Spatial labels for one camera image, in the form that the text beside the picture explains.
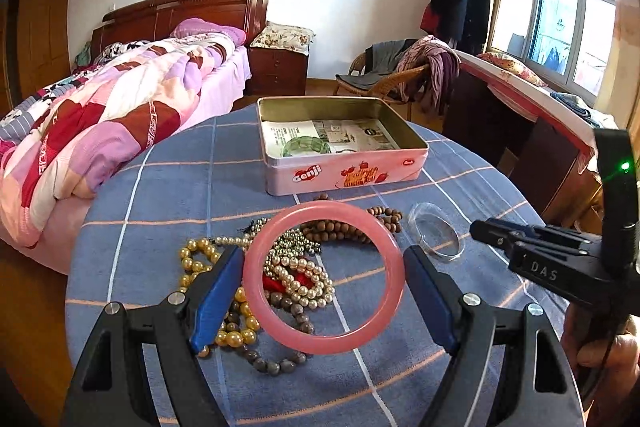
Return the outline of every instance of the round table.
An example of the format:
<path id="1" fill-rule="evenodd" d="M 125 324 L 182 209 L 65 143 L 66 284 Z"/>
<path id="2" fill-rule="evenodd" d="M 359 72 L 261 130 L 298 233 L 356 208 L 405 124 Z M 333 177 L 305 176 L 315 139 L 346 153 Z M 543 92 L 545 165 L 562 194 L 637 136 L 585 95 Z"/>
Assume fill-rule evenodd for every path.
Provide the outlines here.
<path id="1" fill-rule="evenodd" d="M 536 300 L 559 331 L 562 299 L 523 283 L 508 271 L 501 251 L 468 237 L 475 219 L 502 217 L 530 224 L 541 219 L 482 158 L 412 126 L 430 146 L 417 180 L 334 190 L 332 199 L 362 208 L 391 206 L 405 216 L 416 202 L 436 204 L 465 247 L 460 259 L 436 263 L 437 268 L 448 272 L 463 292 L 473 291 L 492 305 L 523 309 Z M 177 288 L 183 273 L 177 251 L 187 238 L 234 236 L 252 219 L 316 196 L 270 196 L 264 190 L 264 170 L 252 105 L 154 145 L 104 184 L 82 226 L 68 278 L 66 334 L 74 363 L 106 302 L 152 305 Z M 406 232 L 396 237 L 402 251 L 412 243 Z M 322 247 L 322 262 L 335 281 L 335 305 L 310 314 L 318 334 L 336 335 L 359 326 L 374 311 L 384 284 L 382 260 L 371 245 L 334 243 Z M 264 332 L 259 343 L 260 353 L 269 359 L 290 353 Z M 312 357 L 291 375 L 260 374 L 221 349 L 213 349 L 200 364 L 230 425 L 373 427 L 418 425 L 448 361 L 405 291 L 398 313 L 380 336 L 353 352 Z M 158 416 L 163 424 L 175 425 L 152 346 L 145 346 L 145 362 Z M 495 388 L 498 372 L 499 360 L 492 359 L 487 389 Z M 492 393 L 483 391 L 472 425 L 486 421 L 491 400 Z"/>

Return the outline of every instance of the wooden headboard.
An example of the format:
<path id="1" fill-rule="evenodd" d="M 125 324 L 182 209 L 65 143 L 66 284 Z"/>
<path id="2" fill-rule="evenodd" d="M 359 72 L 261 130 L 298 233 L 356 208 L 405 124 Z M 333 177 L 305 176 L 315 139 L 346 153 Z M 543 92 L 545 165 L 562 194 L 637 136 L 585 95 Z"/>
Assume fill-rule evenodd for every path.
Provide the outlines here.
<path id="1" fill-rule="evenodd" d="M 269 0 L 146 0 L 107 13 L 94 30 L 91 55 L 109 44 L 164 39 L 185 19 L 235 26 L 246 32 L 247 44 L 264 29 Z"/>

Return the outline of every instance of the wooden nightstand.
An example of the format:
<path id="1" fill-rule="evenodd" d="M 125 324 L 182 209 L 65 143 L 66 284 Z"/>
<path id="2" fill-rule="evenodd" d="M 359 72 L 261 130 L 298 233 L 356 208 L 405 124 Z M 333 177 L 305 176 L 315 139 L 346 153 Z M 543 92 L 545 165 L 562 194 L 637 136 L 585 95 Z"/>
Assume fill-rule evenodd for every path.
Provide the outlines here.
<path id="1" fill-rule="evenodd" d="M 288 50 L 249 48 L 252 77 L 245 94 L 302 96 L 306 88 L 309 57 Z"/>

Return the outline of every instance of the genji logo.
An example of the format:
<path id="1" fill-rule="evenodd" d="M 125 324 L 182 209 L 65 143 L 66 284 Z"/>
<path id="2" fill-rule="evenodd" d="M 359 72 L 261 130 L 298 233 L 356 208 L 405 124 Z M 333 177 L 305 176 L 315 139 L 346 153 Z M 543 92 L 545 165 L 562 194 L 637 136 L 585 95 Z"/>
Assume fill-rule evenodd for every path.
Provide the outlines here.
<path id="1" fill-rule="evenodd" d="M 320 172 L 322 172 L 322 169 L 320 168 L 320 166 L 319 165 L 314 165 L 312 167 L 309 167 L 308 169 L 296 172 L 293 175 L 293 182 L 294 183 L 300 183 L 300 182 L 311 181 L 316 176 L 318 176 L 318 174 L 320 174 Z"/>

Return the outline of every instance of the wicker chair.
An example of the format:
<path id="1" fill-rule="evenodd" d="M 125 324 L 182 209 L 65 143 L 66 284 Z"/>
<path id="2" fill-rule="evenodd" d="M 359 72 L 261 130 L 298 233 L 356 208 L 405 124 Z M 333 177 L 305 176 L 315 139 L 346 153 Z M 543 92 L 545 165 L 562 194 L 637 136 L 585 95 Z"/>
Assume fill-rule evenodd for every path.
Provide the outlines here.
<path id="1" fill-rule="evenodd" d="M 360 54 L 356 57 L 356 59 L 351 63 L 351 67 L 349 68 L 349 76 L 353 71 L 357 71 L 358 75 L 361 75 L 364 71 L 365 66 L 365 54 Z M 424 74 L 427 74 L 429 70 L 429 66 L 421 66 L 420 68 L 414 68 L 413 70 L 401 71 L 400 73 L 391 73 L 388 76 L 381 78 L 377 83 L 371 87 L 369 90 L 362 89 L 358 86 L 353 86 L 343 79 L 339 78 L 338 75 L 335 75 L 335 81 L 338 85 L 335 87 L 334 96 L 338 94 L 340 88 L 349 91 L 350 93 L 357 94 L 359 96 L 375 96 L 376 98 L 381 98 L 386 103 L 394 104 L 394 105 L 403 105 L 406 102 L 402 100 L 398 100 L 389 96 L 389 92 L 398 87 L 399 84 L 404 82 L 410 82 Z M 408 103 L 406 119 L 411 121 L 411 102 Z"/>

